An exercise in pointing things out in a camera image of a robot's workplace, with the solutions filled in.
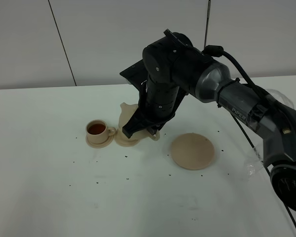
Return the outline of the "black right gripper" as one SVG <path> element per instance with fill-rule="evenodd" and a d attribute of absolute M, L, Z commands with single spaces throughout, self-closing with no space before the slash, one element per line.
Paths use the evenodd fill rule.
<path fill-rule="evenodd" d="M 139 108 L 123 126 L 127 138 L 138 131 L 155 135 L 175 114 L 175 101 L 179 87 L 175 83 L 157 82 L 150 75 L 143 93 L 140 95 Z"/>

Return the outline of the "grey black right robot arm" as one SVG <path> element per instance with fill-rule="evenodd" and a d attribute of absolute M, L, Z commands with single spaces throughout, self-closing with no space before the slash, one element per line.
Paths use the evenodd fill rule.
<path fill-rule="evenodd" d="M 186 95 L 216 102 L 262 138 L 263 165 L 271 167 L 272 187 L 296 211 L 296 110 L 255 85 L 221 46 L 200 51 L 185 35 L 166 30 L 121 75 L 140 95 L 138 109 L 122 128 L 126 137 L 144 129 L 155 134 L 174 117 Z"/>

